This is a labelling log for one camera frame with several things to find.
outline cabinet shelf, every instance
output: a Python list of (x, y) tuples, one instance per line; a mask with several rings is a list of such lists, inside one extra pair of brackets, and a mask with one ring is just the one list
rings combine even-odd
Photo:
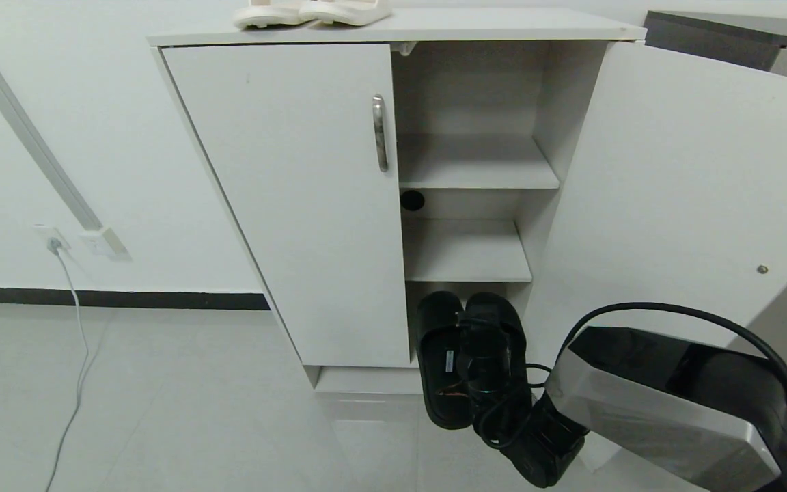
[(560, 185), (529, 135), (397, 136), (402, 188), (543, 189)]
[(406, 280), (530, 282), (512, 221), (404, 220)]

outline door handle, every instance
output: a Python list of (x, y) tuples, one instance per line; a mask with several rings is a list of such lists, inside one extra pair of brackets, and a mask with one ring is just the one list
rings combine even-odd
[(378, 150), (378, 168), (387, 172), (387, 140), (385, 140), (385, 100), (380, 94), (372, 97), (372, 121), (375, 124), (375, 150)]

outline wall outlet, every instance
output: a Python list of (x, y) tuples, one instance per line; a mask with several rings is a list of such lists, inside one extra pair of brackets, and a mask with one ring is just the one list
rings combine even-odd
[(116, 258), (126, 254), (126, 248), (123, 243), (118, 239), (118, 235), (110, 227), (103, 227), (100, 230), (88, 230), (78, 234), (87, 248), (94, 255), (108, 256), (109, 258)]
[(63, 237), (63, 234), (59, 233), (59, 230), (57, 230), (56, 227), (46, 226), (44, 224), (32, 224), (32, 230), (34, 230), (35, 234), (38, 234), (38, 237), (40, 237), (41, 240), (44, 241), (45, 247), (47, 247), (47, 241), (50, 238), (55, 237), (59, 239), (60, 243), (63, 244), (62, 249), (71, 248), (71, 246), (68, 245), (68, 241), (66, 241), (66, 238)]

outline wall trim strip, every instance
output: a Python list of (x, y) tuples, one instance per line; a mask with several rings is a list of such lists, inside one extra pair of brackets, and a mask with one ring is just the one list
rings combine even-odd
[[(269, 311), (262, 293), (216, 292), (113, 292), (78, 290), (81, 306), (97, 308), (224, 309)], [(16, 289), (0, 287), (0, 304), (74, 305), (72, 293), (60, 289)]]

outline white wall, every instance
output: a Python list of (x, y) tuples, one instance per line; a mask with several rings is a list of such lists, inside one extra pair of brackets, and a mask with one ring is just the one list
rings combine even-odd
[[(244, 0), (0, 0), (0, 69), (131, 262), (87, 254), (78, 224), (0, 116), (0, 286), (61, 288), (29, 230), (72, 243), (83, 289), (259, 292), (238, 237), (172, 108), (144, 36), (229, 16)], [(399, 0), (566, 5), (640, 24), (647, 8), (787, 16), (787, 2), (724, 0)]]

